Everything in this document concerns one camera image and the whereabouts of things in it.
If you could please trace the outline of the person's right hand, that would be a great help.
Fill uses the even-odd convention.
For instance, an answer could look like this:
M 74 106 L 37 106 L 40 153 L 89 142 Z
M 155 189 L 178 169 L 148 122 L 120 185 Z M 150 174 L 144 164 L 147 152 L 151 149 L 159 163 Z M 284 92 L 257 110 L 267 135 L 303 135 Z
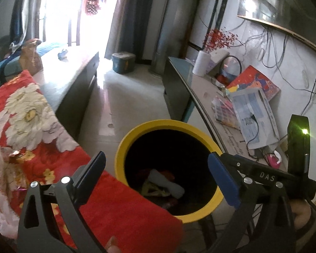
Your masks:
M 305 200 L 290 201 L 290 207 L 293 214 L 295 230 L 299 230 L 309 222 L 312 214 L 311 207 Z

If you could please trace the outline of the person's left hand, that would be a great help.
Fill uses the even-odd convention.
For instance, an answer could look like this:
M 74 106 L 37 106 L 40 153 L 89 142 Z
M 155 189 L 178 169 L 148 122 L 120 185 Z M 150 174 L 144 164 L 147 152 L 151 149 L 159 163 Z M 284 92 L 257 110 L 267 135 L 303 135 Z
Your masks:
M 106 244 L 107 253 L 121 253 L 121 249 L 118 246 L 117 238 L 112 236 Z

